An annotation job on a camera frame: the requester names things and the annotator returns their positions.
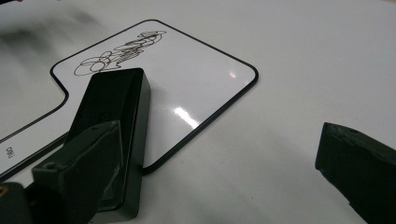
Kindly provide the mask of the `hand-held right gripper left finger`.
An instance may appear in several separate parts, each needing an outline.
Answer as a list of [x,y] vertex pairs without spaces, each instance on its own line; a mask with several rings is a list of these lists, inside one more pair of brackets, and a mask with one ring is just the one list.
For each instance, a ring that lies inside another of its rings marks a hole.
[[32,169],[40,224],[88,224],[122,164],[120,123],[97,124]]

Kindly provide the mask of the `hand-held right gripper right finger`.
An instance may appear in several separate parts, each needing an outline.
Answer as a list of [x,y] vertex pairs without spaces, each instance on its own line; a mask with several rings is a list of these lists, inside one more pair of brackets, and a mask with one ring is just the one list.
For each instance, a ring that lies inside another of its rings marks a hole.
[[368,224],[396,224],[396,150],[326,122],[315,168]]

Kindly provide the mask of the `black whiteboard eraser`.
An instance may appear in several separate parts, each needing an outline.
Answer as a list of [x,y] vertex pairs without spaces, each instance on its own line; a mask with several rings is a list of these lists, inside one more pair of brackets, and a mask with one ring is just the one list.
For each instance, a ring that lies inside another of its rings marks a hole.
[[109,224],[138,214],[149,120],[150,85],[141,68],[97,73],[79,105],[66,137],[73,140],[93,125],[120,123],[123,162],[93,217],[93,224]]

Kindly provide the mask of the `white paddle-shaped whiteboard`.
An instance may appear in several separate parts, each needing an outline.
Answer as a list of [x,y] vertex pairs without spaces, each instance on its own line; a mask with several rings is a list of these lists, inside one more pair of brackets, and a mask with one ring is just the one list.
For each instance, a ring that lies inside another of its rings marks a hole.
[[0,181],[61,145],[91,76],[144,70],[151,87],[149,174],[256,84],[257,69],[158,20],[141,21],[51,67],[43,95],[0,81]]

